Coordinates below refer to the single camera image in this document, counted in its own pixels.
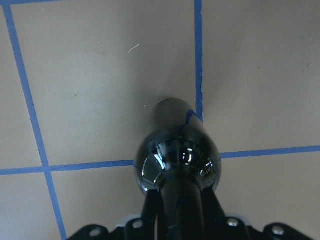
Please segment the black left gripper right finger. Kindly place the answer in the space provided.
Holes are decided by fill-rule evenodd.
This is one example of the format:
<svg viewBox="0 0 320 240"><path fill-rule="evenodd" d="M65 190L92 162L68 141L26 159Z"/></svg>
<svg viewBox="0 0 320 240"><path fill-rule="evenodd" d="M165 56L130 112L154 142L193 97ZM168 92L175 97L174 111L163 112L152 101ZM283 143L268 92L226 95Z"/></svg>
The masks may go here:
<svg viewBox="0 0 320 240"><path fill-rule="evenodd" d="M204 189L201 193L202 209L205 222L225 218L225 212L212 189Z"/></svg>

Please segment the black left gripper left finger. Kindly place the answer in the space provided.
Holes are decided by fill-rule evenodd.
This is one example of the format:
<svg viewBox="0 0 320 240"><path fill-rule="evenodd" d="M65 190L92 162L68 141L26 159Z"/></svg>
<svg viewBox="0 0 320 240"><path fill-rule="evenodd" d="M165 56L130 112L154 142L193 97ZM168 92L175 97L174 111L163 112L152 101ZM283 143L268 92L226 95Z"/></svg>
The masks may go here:
<svg viewBox="0 0 320 240"><path fill-rule="evenodd" d="M144 200L141 218L154 223L158 214L159 192L148 191Z"/></svg>

